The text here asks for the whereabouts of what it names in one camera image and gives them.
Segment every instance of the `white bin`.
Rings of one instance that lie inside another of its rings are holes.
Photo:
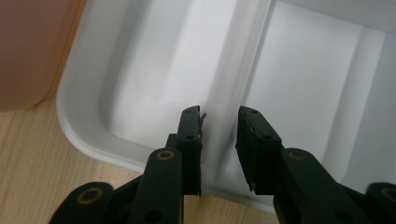
[[[248,191],[238,107],[364,192],[396,183],[395,86],[394,0],[89,0],[57,107],[79,150],[143,172],[200,105],[204,193],[273,211]]]

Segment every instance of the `light wood tabletop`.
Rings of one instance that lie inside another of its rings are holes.
[[[71,145],[55,111],[54,91],[40,104],[0,113],[0,223],[48,223],[75,188],[104,181],[114,188],[140,174],[92,159]],[[278,223],[214,196],[186,197],[185,223]]]

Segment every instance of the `round joint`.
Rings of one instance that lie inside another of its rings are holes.
[[[160,161],[168,161],[174,157],[175,157],[175,153],[169,150],[164,150],[157,154],[157,159]]]
[[[381,190],[381,193],[382,195],[384,195],[385,198],[387,198],[391,202],[396,203],[396,189],[383,188]]]
[[[82,191],[78,197],[77,197],[77,202],[79,204],[90,204],[98,201],[103,194],[103,190],[99,188],[90,188]]]
[[[305,153],[301,152],[301,151],[296,151],[296,150],[292,150],[289,152],[289,157],[297,160],[297,161],[303,161],[306,159],[306,155]]]

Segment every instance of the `wooden table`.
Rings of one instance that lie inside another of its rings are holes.
[[[54,91],[40,104],[0,113],[0,223],[48,223],[71,190],[91,181],[114,188],[140,174],[94,160],[59,127]],[[185,223],[278,223],[273,214],[217,197],[186,197]]]

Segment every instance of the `orange container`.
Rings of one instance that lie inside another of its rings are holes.
[[[0,1],[0,112],[42,100],[61,74],[85,0]]]

